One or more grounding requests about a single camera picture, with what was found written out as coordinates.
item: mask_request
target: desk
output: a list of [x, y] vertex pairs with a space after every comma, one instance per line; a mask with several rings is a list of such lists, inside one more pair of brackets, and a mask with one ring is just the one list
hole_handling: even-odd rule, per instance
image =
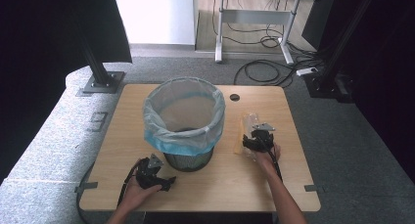
[[[300, 144], [297, 129], [284, 94], [275, 86], [217, 85], [226, 102], [223, 134], [210, 162], [196, 172], [179, 172], [144, 140], [143, 100], [158, 85], [130, 84], [123, 89], [113, 119], [88, 182], [96, 189], [85, 190], [80, 207], [84, 210], [115, 210], [119, 192], [129, 169], [138, 157], [155, 153], [164, 161], [161, 178], [177, 176], [169, 192], [158, 192], [140, 210], [146, 211], [275, 211], [264, 176], [255, 162], [233, 153], [239, 138], [243, 112], [256, 112], [261, 122], [277, 128], [276, 142], [282, 147], [280, 168], [284, 184], [302, 211], [317, 211], [316, 192], [304, 185], [313, 181]], [[233, 102], [229, 96], [238, 94]]]
[[300, 0], [295, 0], [291, 11], [250, 11], [228, 10], [223, 8], [223, 0], [220, 0], [218, 31], [216, 36], [215, 61], [222, 62], [222, 23], [256, 23], [256, 24], [281, 24], [285, 26], [283, 37], [278, 38], [281, 50], [288, 65], [292, 65], [293, 58], [287, 47], [287, 40], [296, 17]]

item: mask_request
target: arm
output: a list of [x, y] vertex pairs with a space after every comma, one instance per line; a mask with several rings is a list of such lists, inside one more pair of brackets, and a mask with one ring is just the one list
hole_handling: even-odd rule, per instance
[[[277, 158], [279, 157], [279, 147], [277, 146]], [[262, 172], [266, 176], [269, 188], [271, 190], [272, 199], [274, 200], [275, 208], [277, 209], [278, 218], [281, 224], [301, 224], [306, 223], [306, 220], [293, 197], [284, 186], [281, 179], [275, 171], [272, 159], [267, 153], [254, 152], [256, 161], [259, 164]]]
[[147, 197], [156, 193], [160, 189], [161, 185], [156, 185], [148, 189], [142, 189], [135, 179], [135, 176], [132, 176], [128, 182], [122, 202], [119, 204], [119, 207], [116, 208], [107, 224], [124, 223], [125, 219], [134, 209], [139, 207]]

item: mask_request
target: gray carpet floor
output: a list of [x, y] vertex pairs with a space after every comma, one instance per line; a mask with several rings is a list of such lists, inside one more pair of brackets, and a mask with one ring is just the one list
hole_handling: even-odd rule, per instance
[[[230, 85], [250, 61], [228, 59], [219, 65], [207, 58], [140, 57], [133, 64], [105, 64], [107, 70], [125, 71], [115, 94], [83, 95], [91, 70], [73, 72], [61, 100], [0, 187], [0, 223], [82, 222], [74, 189], [100, 150], [125, 84], [196, 76]], [[250, 71], [256, 78], [276, 73], [269, 67]], [[281, 67], [281, 76], [287, 73]], [[237, 83], [259, 85], [244, 74]], [[414, 184], [358, 108], [309, 98], [297, 76], [285, 93], [321, 201], [320, 211], [305, 214], [309, 223], [414, 223]], [[91, 120], [94, 112], [108, 113], [103, 125]], [[103, 223], [111, 214], [82, 215], [88, 223]], [[129, 222], [142, 219], [143, 213], [135, 213]]]

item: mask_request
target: person's left hand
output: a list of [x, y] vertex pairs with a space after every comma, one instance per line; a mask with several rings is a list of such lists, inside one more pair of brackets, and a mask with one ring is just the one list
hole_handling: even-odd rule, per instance
[[124, 197], [119, 204], [119, 206], [122, 206], [122, 208], [125, 208], [127, 211], [133, 211], [140, 206], [147, 197], [158, 192], [162, 188], [161, 185], [156, 185], [148, 189], [141, 188], [135, 178], [136, 174], [137, 170], [134, 171], [134, 175], [128, 181]]

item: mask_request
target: white wall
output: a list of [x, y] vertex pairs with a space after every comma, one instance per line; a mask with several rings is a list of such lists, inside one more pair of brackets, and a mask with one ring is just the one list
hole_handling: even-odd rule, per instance
[[130, 44], [195, 45], [197, 0], [116, 2]]

